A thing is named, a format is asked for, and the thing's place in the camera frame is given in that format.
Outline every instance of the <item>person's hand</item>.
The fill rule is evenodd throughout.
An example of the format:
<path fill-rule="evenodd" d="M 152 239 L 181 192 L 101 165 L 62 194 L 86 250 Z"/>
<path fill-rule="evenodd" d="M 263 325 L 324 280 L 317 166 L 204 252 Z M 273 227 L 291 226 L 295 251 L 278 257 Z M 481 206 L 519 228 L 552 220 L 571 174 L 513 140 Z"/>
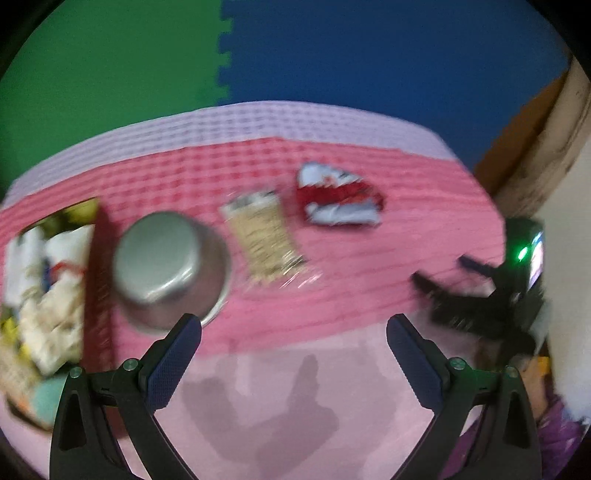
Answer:
<path fill-rule="evenodd" d="M 531 410 L 538 421 L 548 409 L 548 400 L 544 388 L 544 376 L 540 372 L 538 357 L 533 357 L 525 369 L 521 371 L 521 378 L 530 399 Z"/>

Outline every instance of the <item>checkered tablecloth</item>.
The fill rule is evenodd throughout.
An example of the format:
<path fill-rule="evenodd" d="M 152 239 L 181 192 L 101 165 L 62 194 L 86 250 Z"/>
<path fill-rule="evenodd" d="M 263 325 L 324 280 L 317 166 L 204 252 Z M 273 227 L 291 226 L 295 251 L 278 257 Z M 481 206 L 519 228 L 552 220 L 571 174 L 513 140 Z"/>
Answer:
<path fill-rule="evenodd" d="M 245 109 L 221 108 L 225 120 L 215 135 L 205 132 L 212 117 L 200 119 L 192 112 L 99 136 L 101 154 L 95 149 L 99 140 L 91 139 L 47 160 L 9 192 L 0 211 L 0 249 L 39 218 L 99 196 L 119 233 L 156 210 L 179 210 L 213 225 L 240 268 L 243 258 L 219 208 L 233 194 L 277 189 L 290 231 L 322 271 L 322 280 L 305 293 L 270 292 L 256 299 L 235 284 L 227 305 L 204 330 L 171 406 L 158 419 L 203 478 L 391 475 L 428 416 L 413 403 L 389 353 L 385 321 L 419 309 L 408 281 L 415 270 L 463 288 L 473 278 L 456 269 L 459 255 L 500 262 L 501 218 L 449 149 L 420 127 L 289 102 L 248 104 L 248 121 L 238 122 L 241 116 L 230 115 L 231 108 Z M 342 132 L 347 128 L 354 141 L 347 142 Z M 305 224 L 297 214 L 294 185 L 307 160 L 350 170 L 375 184 L 387 196 L 382 225 L 350 231 Z M 438 335 L 447 339 L 443 349 L 449 353 L 470 349 L 470 339 Z M 113 341 L 122 361 L 139 358 L 154 338 L 115 312 Z M 6 424 L 10 431 L 13 423 L 0 416 L 3 429 Z M 7 434 L 13 444 L 24 445 L 27 435 L 36 434 L 23 429 L 13 435 L 14 440 Z M 39 449 L 46 448 L 43 442 Z M 123 441 L 126 452 L 128 443 Z M 284 452 L 292 453 L 286 458 Z M 25 457 L 46 472 L 43 455 L 29 451 Z M 343 462 L 355 465 L 346 469 Z M 130 464 L 142 472 L 137 459 Z"/>

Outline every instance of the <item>person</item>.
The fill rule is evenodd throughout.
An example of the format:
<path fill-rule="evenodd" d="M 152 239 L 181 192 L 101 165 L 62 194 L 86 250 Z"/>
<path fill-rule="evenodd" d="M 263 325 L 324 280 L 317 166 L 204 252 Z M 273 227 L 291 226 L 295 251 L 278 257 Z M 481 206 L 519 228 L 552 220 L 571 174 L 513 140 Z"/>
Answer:
<path fill-rule="evenodd" d="M 537 424 L 542 480 L 553 480 L 579 447 L 586 430 L 584 425 L 570 417 L 563 400 L 554 392 L 550 378 L 541 371 L 538 357 L 533 357 L 521 370 L 521 378 Z M 475 421 L 460 436 L 440 479 L 448 478 L 462 469 L 477 430 L 478 421 Z"/>

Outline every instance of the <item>white wall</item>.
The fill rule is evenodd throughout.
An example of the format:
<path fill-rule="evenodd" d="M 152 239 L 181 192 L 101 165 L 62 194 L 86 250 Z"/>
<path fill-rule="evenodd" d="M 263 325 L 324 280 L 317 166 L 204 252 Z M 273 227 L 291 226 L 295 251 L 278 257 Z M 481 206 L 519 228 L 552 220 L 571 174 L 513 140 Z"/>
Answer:
<path fill-rule="evenodd" d="M 556 386 L 576 417 L 591 416 L 591 140 L 536 217 L 545 222 Z"/>

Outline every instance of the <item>white checkered tablecloth border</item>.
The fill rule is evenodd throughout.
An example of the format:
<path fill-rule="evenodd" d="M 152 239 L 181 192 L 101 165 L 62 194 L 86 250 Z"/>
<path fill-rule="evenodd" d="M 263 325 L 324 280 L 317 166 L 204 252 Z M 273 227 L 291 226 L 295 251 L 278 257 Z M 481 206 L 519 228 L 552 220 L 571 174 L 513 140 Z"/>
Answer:
<path fill-rule="evenodd" d="M 431 158 L 456 159 L 435 133 L 397 118 L 315 103 L 237 103 L 147 120 L 66 148 L 15 180 L 2 208 L 95 167 L 183 147 L 266 137 L 397 148 Z"/>

